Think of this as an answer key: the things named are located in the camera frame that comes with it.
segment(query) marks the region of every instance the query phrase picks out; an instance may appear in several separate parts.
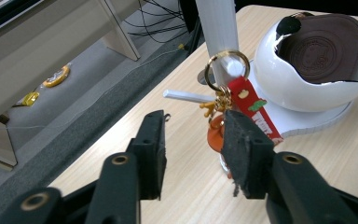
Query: wooden table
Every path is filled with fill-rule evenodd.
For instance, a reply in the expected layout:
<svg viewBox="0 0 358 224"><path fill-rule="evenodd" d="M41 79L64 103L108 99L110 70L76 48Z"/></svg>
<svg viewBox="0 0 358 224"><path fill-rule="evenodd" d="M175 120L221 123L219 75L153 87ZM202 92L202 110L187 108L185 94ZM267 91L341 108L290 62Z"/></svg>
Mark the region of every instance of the wooden table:
<svg viewBox="0 0 358 224"><path fill-rule="evenodd" d="M274 7L243 8L237 14L241 52L252 59L267 29L296 12L298 10ZM167 89L213 95L209 87L197 81L197 74L208 59L204 44L50 187L67 195L96 180L104 159L126 150L144 116L163 109L172 115L166 123L168 164L161 201L142 201L142 223L269 223L265 201L247 200L242 195L233 197L233 181L227 179L219 155L206 141L205 111L194 103L162 97ZM358 197L358 99L338 124L317 133L288 137L275 147L276 152L283 150L305 156L330 185Z"/></svg>

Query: red tag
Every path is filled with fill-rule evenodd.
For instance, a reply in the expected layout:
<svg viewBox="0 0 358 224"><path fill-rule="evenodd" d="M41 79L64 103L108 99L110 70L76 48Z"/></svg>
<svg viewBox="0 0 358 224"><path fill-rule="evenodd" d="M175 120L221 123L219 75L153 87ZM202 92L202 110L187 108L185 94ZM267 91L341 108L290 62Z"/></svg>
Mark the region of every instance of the red tag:
<svg viewBox="0 0 358 224"><path fill-rule="evenodd" d="M234 105L243 114L251 118L275 145L283 141L274 123L269 118L266 109L263 107L267 101L257 96L255 88L249 79L238 77L228 83L228 88L231 90L231 99Z"/></svg>

